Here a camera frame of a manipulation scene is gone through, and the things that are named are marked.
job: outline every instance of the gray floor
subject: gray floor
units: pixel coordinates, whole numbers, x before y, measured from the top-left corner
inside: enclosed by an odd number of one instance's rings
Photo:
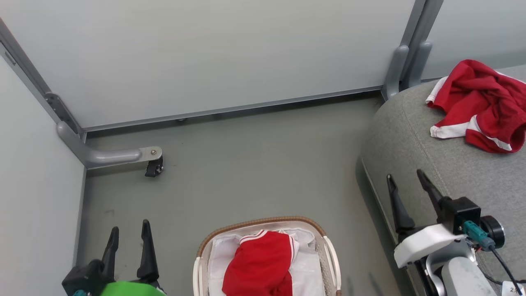
[[[302,215],[317,221],[338,253],[343,295],[408,294],[392,265],[387,232],[360,192],[360,139],[381,99],[333,100],[95,134],[101,149],[159,145],[165,170],[144,164],[90,171],[78,264],[100,258],[120,228],[115,273],[132,280],[140,263],[140,227],[149,219],[168,295],[192,295],[197,248],[213,230],[247,220]]]

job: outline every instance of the red garment with white trim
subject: red garment with white trim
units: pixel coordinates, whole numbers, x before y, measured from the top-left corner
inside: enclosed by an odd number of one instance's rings
[[[298,243],[288,234],[260,231],[240,241],[223,279],[226,296],[292,296],[290,265]]]
[[[438,81],[426,99],[446,117],[431,136],[466,137],[487,152],[517,152],[526,131],[526,83],[474,60],[464,60]]]

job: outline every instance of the basket handle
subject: basket handle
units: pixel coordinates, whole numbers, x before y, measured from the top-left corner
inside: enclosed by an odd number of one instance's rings
[[[341,271],[340,271],[340,262],[338,261],[338,256],[336,255],[336,250],[334,249],[334,246],[332,245],[332,242],[327,236],[323,237],[325,239],[325,242],[327,244],[327,248],[329,250],[329,260],[330,260],[330,267],[331,271],[334,272],[334,280],[335,280],[335,286],[336,290],[341,289]]]
[[[194,262],[194,275],[192,276],[194,296],[203,296],[203,279],[201,278],[201,270],[201,257],[197,257]]]

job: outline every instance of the gray sofa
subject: gray sofa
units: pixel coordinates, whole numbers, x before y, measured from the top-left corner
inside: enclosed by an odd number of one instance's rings
[[[526,81],[526,66],[501,73]],[[514,154],[490,154],[467,144],[464,138],[440,140],[430,128],[444,113],[424,103],[436,81],[397,94],[377,112],[362,147],[366,170],[394,240],[394,224],[386,185],[392,174],[400,196],[416,225],[436,223],[433,206],[416,174],[423,169],[447,196],[467,196],[504,227],[506,242],[499,253],[517,280],[526,279],[526,147]],[[498,280],[509,280],[491,253],[479,252],[479,266]],[[409,269],[419,295],[425,295],[417,273]],[[500,295],[500,287],[493,285]]]

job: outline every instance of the white wall panel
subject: white wall panel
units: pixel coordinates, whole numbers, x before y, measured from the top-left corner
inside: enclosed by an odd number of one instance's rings
[[[446,76],[467,58],[493,68],[526,64],[525,15],[524,0],[445,0],[422,78]]]
[[[2,0],[82,127],[383,84],[414,0]]]
[[[0,97],[0,295],[64,295],[84,166],[2,56]]]

